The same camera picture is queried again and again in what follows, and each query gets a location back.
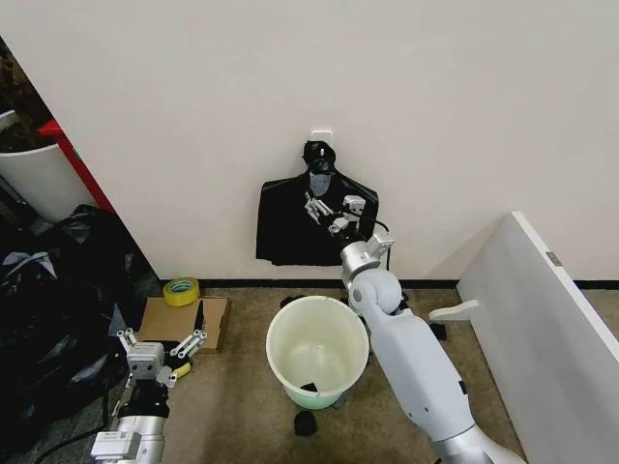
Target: white wall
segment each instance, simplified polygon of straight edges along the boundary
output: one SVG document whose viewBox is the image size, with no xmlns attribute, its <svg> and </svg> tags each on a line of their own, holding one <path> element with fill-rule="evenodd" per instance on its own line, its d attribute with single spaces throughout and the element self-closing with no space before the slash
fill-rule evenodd
<svg viewBox="0 0 619 464">
<path fill-rule="evenodd" d="M 311 128 L 380 194 L 402 278 L 458 278 L 522 210 L 619 278 L 619 3 L 5 0 L 0 30 L 161 277 L 253 259 L 261 183 Z"/>
</svg>

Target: black plastic bag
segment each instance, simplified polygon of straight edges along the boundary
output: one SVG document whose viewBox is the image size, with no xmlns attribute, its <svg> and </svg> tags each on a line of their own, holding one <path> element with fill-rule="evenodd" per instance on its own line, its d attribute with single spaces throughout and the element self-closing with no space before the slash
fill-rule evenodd
<svg viewBox="0 0 619 464">
<path fill-rule="evenodd" d="M 306 192 L 323 200 L 334 211 L 342 207 L 344 196 L 366 200 L 359 222 L 361 236 L 368 240 L 378 214 L 378 194 L 344 176 L 335 168 L 336 153 L 326 142 L 308 142 L 304 160 L 308 169 L 300 176 L 267 182 L 260 192 L 256 258 L 276 266 L 338 266 L 341 243 L 306 212 Z"/>
</svg>

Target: black object in bucket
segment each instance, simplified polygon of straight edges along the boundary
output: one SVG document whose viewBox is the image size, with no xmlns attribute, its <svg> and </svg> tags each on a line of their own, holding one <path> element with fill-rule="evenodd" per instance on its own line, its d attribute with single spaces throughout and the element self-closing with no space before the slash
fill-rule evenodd
<svg viewBox="0 0 619 464">
<path fill-rule="evenodd" d="M 302 437 L 313 435 L 318 430 L 316 418 L 310 411 L 301 411 L 294 417 L 294 434 Z"/>
<path fill-rule="evenodd" d="M 306 392 L 318 392 L 318 388 L 313 382 L 303 385 L 301 390 L 305 390 Z"/>
</svg>

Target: yellow tape roll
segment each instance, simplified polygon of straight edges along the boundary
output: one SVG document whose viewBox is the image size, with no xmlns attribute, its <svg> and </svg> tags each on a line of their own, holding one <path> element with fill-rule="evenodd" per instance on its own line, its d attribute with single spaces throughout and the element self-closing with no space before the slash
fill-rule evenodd
<svg viewBox="0 0 619 464">
<path fill-rule="evenodd" d="M 190 305 L 200 296 L 197 280 L 191 277 L 176 278 L 163 288 L 163 298 L 170 306 Z"/>
</svg>

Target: cable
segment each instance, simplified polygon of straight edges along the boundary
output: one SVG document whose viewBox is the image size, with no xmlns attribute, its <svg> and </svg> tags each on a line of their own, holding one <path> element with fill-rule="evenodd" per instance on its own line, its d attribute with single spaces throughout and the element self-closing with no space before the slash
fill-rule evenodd
<svg viewBox="0 0 619 464">
<path fill-rule="evenodd" d="M 54 445 L 53 447 L 45 451 L 43 454 L 41 454 L 35 461 L 35 464 L 41 464 L 51 454 L 64 448 L 67 445 L 78 442 L 79 440 L 83 440 L 84 438 L 90 437 L 91 435 L 94 435 L 95 433 L 105 430 L 107 428 L 107 425 L 109 424 L 109 405 L 107 404 L 107 401 L 109 399 L 108 397 L 109 397 L 109 390 L 107 389 L 107 382 L 103 381 L 103 394 L 102 394 L 103 405 L 102 405 L 102 411 L 101 411 L 103 423 L 100 426 L 93 428 L 92 430 L 88 430 L 87 432 L 80 433 L 79 435 L 75 435 L 74 437 L 68 440 L 65 440 L 64 442 L 59 443 L 58 445 Z"/>
<path fill-rule="evenodd" d="M 373 222 L 374 224 L 378 224 L 380 225 L 383 229 L 385 229 L 385 231 L 387 233 L 389 233 L 389 227 L 387 227 L 387 225 L 384 222 L 381 222 L 378 219 L 374 219 L 373 217 L 369 217 L 369 216 L 364 216 L 364 215 L 359 215 L 357 213 L 353 213 L 352 211 L 350 211 L 349 209 L 346 209 L 346 212 L 354 217 L 357 217 L 359 219 L 364 219 L 364 220 L 368 220 L 370 222 Z M 389 249 L 387 250 L 387 271 L 389 271 L 389 267 L 391 264 L 391 247 L 389 247 Z"/>
</svg>

